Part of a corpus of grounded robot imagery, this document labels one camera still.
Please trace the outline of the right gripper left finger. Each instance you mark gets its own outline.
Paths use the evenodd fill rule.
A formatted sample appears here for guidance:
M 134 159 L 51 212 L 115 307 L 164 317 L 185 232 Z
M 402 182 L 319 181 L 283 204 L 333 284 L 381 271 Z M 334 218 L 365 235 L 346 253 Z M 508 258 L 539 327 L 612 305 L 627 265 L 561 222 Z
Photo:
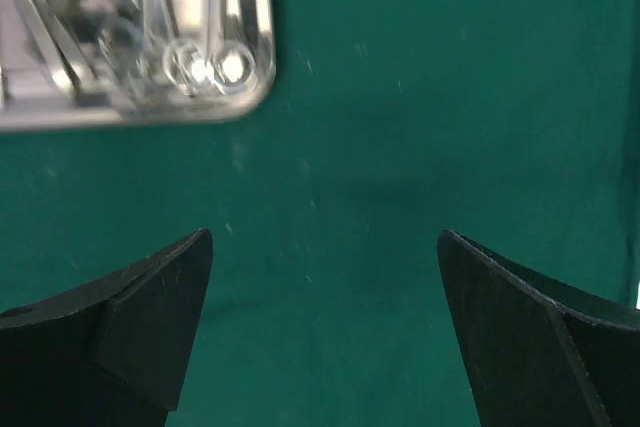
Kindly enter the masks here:
M 165 425 L 179 404 L 212 261 L 212 235 L 199 229 L 2 312 L 2 425 Z

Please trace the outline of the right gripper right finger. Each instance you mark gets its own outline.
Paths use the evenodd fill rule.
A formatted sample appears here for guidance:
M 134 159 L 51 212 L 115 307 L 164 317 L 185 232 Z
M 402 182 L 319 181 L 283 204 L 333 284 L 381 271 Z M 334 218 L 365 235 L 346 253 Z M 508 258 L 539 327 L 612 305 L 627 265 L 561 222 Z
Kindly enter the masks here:
M 481 425 L 638 425 L 638 309 L 455 231 L 437 257 Z

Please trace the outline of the green surgical cloth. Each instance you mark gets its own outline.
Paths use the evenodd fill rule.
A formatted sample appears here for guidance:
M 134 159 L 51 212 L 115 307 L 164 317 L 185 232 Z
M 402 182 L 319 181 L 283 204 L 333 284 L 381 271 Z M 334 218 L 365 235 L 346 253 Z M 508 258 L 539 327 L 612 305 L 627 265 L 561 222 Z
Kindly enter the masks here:
M 634 305 L 639 0 L 273 0 L 231 123 L 1 140 L 1 306 L 199 228 L 172 426 L 474 426 L 437 263 L 456 230 Z

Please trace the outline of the steel instrument tray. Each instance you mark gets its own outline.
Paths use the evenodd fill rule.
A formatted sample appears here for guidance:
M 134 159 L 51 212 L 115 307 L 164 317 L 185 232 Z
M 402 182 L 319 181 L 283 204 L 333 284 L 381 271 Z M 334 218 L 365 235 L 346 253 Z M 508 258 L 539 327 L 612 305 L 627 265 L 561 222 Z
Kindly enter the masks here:
M 11 11 L 10 0 L 1 0 L 1 128 L 53 130 L 238 118 L 264 99 L 276 73 L 271 0 L 240 0 L 240 10 L 239 34 L 255 59 L 254 74 L 242 91 L 187 96 L 163 79 L 158 62 L 143 52 L 143 46 L 124 70 L 117 89 L 76 103 L 29 68 L 24 55 L 26 36 Z

